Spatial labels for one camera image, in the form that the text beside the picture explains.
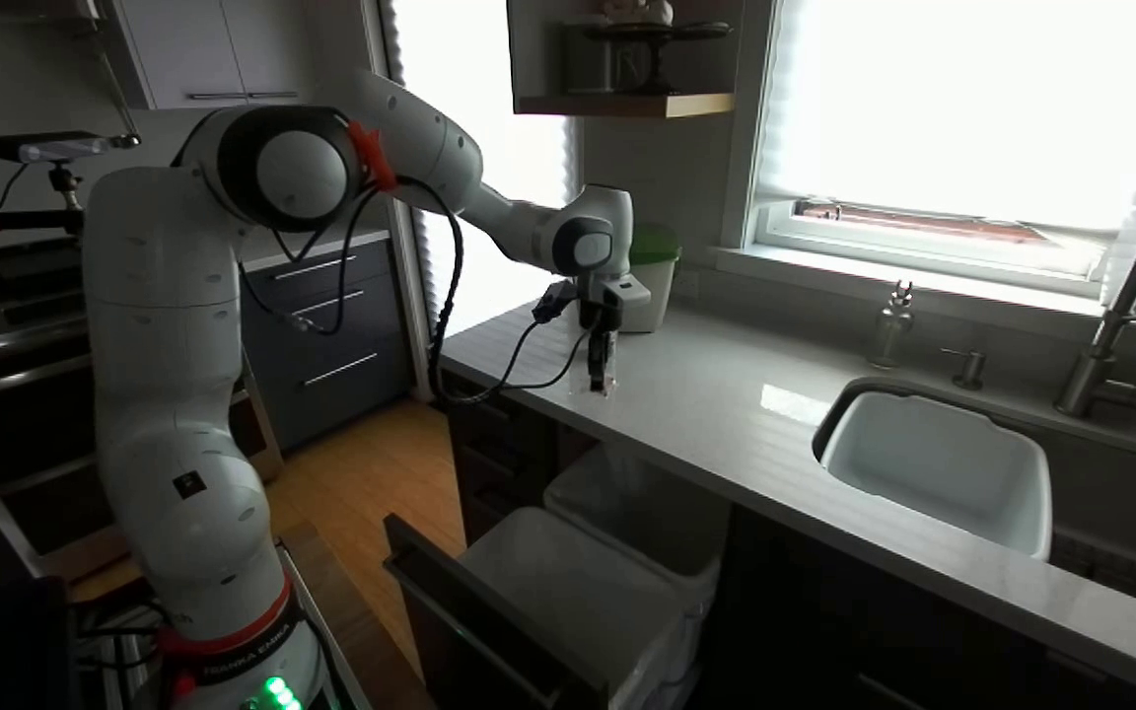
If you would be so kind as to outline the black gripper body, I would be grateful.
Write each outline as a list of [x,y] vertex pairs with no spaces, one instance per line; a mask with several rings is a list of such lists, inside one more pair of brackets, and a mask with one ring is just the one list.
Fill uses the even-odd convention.
[[579,279],[553,279],[545,290],[545,295],[532,306],[532,320],[553,324],[564,315],[566,306],[579,308],[582,333],[615,333],[617,329],[617,300],[608,294],[586,295],[586,290]]

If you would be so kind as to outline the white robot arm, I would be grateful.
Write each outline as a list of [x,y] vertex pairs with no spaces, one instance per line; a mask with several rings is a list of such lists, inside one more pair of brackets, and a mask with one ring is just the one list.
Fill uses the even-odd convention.
[[216,107],[174,161],[98,177],[82,212],[93,469],[166,617],[166,710],[329,700],[324,630],[230,432],[243,366],[235,237],[315,233],[377,194],[561,273],[596,348],[633,295],[621,190],[586,187],[561,210],[512,202],[452,119],[372,73],[337,102]]

